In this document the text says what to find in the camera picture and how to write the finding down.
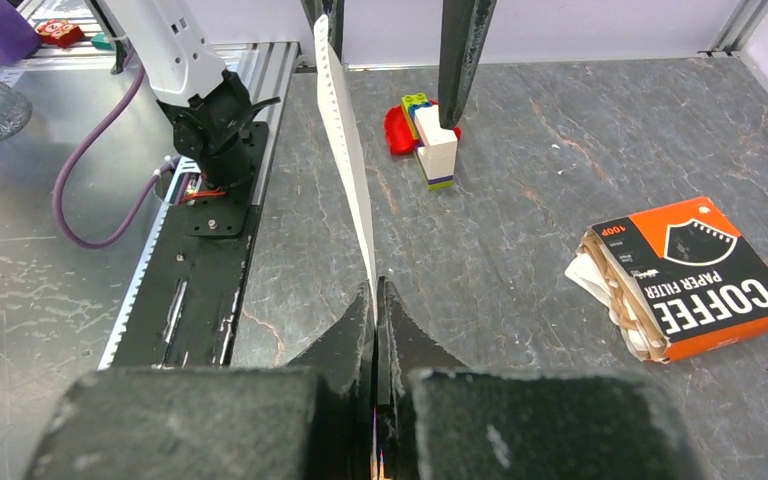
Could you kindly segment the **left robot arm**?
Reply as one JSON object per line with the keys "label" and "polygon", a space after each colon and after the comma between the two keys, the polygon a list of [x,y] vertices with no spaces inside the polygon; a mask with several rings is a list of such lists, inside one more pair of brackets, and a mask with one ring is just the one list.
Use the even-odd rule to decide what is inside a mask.
{"label": "left robot arm", "polygon": [[[438,77],[439,123],[462,118],[496,4],[446,1]],[[208,44],[183,1],[111,1],[108,8],[139,55],[178,153],[209,185],[235,188],[254,175],[242,135],[270,100],[255,104],[239,76]]]}

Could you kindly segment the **colourful block stack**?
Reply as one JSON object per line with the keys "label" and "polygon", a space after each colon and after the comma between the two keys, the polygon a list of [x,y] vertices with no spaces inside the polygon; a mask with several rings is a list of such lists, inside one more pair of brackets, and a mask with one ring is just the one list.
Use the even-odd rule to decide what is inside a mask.
{"label": "colourful block stack", "polygon": [[388,110],[383,130],[390,154],[413,154],[429,190],[454,184],[459,126],[443,128],[439,123],[439,105],[424,93],[401,97],[400,104]]}

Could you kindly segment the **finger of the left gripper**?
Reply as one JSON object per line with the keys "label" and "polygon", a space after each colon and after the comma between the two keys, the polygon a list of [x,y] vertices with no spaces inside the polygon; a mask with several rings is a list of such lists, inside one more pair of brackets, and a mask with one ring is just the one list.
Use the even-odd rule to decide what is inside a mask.
{"label": "finger of the left gripper", "polygon": [[444,129],[454,129],[463,116],[496,4],[496,0],[442,4],[437,100]]}
{"label": "finger of the left gripper", "polygon": [[302,0],[305,16],[313,27],[315,22],[323,15],[328,18],[328,41],[334,49],[339,60],[343,59],[344,40],[344,0]]}

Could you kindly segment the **aluminium frame rail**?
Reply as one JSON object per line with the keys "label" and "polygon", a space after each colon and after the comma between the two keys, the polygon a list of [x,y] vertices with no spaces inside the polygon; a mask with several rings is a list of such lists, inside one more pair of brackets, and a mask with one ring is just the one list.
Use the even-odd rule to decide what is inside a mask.
{"label": "aluminium frame rail", "polygon": [[173,174],[99,362],[101,369],[226,366],[249,292],[281,97],[297,47],[258,47],[251,81],[219,84],[160,109],[172,127]]}

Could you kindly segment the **white paper filter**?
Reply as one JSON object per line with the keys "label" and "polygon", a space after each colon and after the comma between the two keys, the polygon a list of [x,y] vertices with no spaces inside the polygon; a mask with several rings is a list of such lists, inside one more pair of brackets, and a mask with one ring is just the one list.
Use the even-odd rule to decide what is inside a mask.
{"label": "white paper filter", "polygon": [[350,89],[345,79],[345,69],[328,41],[328,18],[321,16],[312,31],[317,69],[317,105],[352,215],[370,285],[373,317],[377,318],[378,275],[371,198]]}

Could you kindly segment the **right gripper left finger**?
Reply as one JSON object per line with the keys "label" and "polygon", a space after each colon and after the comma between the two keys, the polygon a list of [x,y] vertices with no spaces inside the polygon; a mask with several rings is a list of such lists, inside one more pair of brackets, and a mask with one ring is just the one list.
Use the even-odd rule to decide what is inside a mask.
{"label": "right gripper left finger", "polygon": [[60,398],[28,479],[371,479],[373,294],[275,368],[120,367]]}

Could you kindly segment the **coffee filter box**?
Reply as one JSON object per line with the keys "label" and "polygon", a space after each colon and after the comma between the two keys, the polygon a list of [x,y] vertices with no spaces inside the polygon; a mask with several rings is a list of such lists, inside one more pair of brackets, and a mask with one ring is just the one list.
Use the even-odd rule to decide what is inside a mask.
{"label": "coffee filter box", "polygon": [[565,275],[607,308],[642,362],[768,332],[768,264],[707,197],[590,226]]}

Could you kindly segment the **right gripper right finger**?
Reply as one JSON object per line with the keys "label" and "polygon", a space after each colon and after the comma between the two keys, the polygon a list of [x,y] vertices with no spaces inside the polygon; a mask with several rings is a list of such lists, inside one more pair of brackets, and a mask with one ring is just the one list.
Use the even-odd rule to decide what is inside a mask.
{"label": "right gripper right finger", "polygon": [[376,459],[391,479],[698,479],[667,392],[616,370],[471,369],[378,284]]}

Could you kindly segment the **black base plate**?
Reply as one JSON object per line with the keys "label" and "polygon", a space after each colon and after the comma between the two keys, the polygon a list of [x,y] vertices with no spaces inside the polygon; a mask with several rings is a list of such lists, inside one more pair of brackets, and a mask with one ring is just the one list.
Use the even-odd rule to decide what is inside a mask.
{"label": "black base plate", "polygon": [[100,368],[230,364],[262,213],[254,187],[161,212]]}

